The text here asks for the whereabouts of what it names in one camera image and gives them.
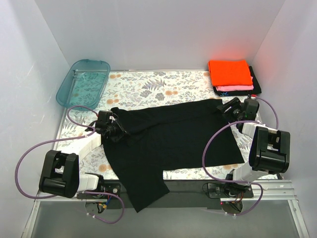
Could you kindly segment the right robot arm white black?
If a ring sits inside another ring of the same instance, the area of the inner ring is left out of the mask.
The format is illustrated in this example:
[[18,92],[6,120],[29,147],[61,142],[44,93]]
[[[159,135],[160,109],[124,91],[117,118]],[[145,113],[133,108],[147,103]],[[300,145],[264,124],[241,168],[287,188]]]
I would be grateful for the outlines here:
[[226,176],[225,193],[235,197],[251,189],[250,183],[268,174],[284,173],[290,163],[290,133],[255,123],[260,104],[249,96],[237,97],[217,109],[228,122],[237,122],[238,131],[252,139],[248,162]]

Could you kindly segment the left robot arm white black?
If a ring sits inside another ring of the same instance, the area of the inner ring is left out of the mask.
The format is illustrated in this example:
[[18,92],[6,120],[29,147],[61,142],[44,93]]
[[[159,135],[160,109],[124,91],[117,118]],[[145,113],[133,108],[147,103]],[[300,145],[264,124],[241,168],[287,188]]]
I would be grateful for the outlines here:
[[126,131],[117,114],[100,111],[92,127],[95,132],[76,139],[61,151],[50,150],[45,155],[39,182],[41,192],[72,198],[80,192],[88,191],[94,198],[101,198],[106,187],[104,178],[98,174],[80,173],[80,162],[106,140],[118,142]]

